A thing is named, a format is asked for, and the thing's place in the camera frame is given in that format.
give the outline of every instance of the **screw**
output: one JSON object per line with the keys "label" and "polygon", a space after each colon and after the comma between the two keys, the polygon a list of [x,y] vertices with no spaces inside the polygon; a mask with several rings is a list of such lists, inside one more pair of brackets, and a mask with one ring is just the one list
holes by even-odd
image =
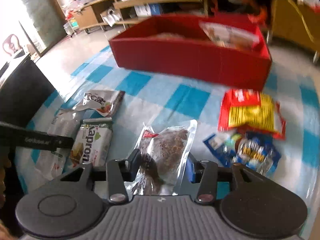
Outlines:
{"label": "screw", "polygon": [[126,196],[123,195],[122,193],[116,193],[111,195],[110,200],[112,202],[122,202],[126,199]]}
{"label": "screw", "polygon": [[198,196],[198,200],[202,203],[208,203],[213,200],[213,196],[211,194],[201,194]]}

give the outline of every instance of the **green leaf logo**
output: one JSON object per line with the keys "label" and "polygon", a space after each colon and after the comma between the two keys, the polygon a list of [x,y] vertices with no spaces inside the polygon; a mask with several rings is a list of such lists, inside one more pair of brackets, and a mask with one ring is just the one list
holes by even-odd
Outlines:
{"label": "green leaf logo", "polygon": [[96,141],[96,140],[98,140],[100,137],[101,137],[101,135],[97,132],[97,133],[95,134],[95,136],[94,136],[94,140]]}

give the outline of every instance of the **red cardboard box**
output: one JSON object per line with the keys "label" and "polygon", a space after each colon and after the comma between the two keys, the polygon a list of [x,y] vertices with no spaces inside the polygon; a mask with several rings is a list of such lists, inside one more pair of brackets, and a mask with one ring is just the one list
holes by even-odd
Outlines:
{"label": "red cardboard box", "polygon": [[[259,43],[252,51],[216,46],[200,28],[200,21],[244,29],[259,36]],[[159,33],[177,33],[186,39],[151,37]],[[271,66],[271,56],[259,27],[244,15],[153,16],[120,33],[109,43],[119,67],[258,91],[262,90]]]}

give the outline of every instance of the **snack package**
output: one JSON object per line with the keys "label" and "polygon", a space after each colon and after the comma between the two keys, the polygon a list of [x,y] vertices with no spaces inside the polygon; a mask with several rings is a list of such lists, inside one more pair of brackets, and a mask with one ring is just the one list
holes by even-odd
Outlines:
{"label": "snack package", "polygon": [[124,91],[89,90],[84,98],[72,109],[81,111],[94,109],[104,117],[112,117],[118,110],[124,97]]}
{"label": "snack package", "polygon": [[195,133],[197,121],[168,127],[159,134],[145,126],[135,148],[142,163],[134,182],[125,182],[129,196],[175,195],[180,186]]}
{"label": "snack package", "polygon": [[270,177],[278,166],[281,155],[274,145],[258,134],[227,133],[213,134],[204,144],[224,167],[242,163],[250,169]]}
{"label": "snack package", "polygon": [[[49,126],[47,133],[75,138],[83,115],[84,111],[60,109]],[[35,168],[43,177],[52,180],[62,174],[69,155],[70,149],[41,150]]]}
{"label": "snack package", "polygon": [[285,124],[280,104],[269,95],[250,89],[230,89],[224,94],[218,123],[220,132],[238,128],[285,139]]}
{"label": "snack package", "polygon": [[220,47],[252,50],[259,43],[257,35],[236,27],[210,22],[200,22],[199,26]]}
{"label": "snack package", "polygon": [[112,134],[111,118],[83,120],[70,159],[74,164],[92,163],[93,166],[103,166],[107,159]]}

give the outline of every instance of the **yellow label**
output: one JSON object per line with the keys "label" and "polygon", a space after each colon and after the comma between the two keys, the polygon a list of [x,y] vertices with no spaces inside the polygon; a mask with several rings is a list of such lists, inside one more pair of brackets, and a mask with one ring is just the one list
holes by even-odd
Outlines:
{"label": "yellow label", "polygon": [[258,129],[274,131],[274,104],[269,95],[260,93],[261,106],[232,106],[229,111],[229,127],[244,124]]}

